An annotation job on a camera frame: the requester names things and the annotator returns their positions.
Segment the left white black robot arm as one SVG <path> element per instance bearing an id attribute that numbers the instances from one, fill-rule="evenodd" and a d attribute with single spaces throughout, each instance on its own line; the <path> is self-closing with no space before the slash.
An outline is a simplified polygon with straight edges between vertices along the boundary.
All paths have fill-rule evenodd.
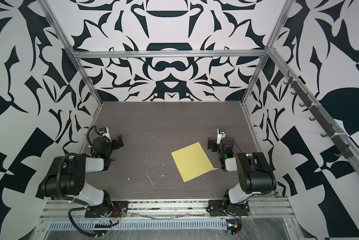
<path id="1" fill-rule="evenodd" d="M 108 192 L 86 182 L 87 173 L 105 172 L 109 169 L 111 154 L 124 146 L 122 135 L 112 139 L 107 127 L 91 126 L 86 134 L 89 154 L 67 153 L 54 158 L 49 171 L 40 184 L 44 197 L 58 198 L 88 207 L 111 208 Z"/>

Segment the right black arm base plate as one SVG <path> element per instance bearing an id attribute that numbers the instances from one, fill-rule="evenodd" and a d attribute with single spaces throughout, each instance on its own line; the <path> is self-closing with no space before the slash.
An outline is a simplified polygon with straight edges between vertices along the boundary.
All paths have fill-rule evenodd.
<path id="1" fill-rule="evenodd" d="M 209 200 L 208 206 L 206 207 L 206 211 L 212 217 L 239 217 L 248 216 L 250 208 L 247 203 L 240 205 L 226 205 L 223 200 Z"/>

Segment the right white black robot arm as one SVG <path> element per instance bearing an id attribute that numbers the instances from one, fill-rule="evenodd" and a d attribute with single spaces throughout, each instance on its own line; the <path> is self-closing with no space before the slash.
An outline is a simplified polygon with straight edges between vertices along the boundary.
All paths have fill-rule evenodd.
<path id="1" fill-rule="evenodd" d="M 208 139 L 207 148 L 219 155 L 221 169 L 236 172 L 239 182 L 227 190 L 223 204 L 240 205 L 255 195 L 266 195 L 274 191 L 277 181 L 262 152 L 234 153 L 235 141 L 231 138 Z"/>

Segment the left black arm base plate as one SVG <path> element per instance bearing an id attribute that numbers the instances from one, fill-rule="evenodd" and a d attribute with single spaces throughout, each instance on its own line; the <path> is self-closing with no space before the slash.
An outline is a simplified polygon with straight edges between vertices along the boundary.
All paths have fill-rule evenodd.
<path id="1" fill-rule="evenodd" d="M 84 217 L 99 218 L 107 215 L 110 218 L 118 218 L 128 211 L 129 201 L 112 201 L 111 204 L 101 204 L 95 207 L 89 207 Z"/>

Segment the yellow square paper sheet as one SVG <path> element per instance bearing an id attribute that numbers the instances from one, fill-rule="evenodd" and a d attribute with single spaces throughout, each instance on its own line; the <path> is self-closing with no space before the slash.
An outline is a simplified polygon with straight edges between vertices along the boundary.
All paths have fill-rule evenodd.
<path id="1" fill-rule="evenodd" d="M 199 142 L 171 155 L 184 183 L 215 169 Z"/>

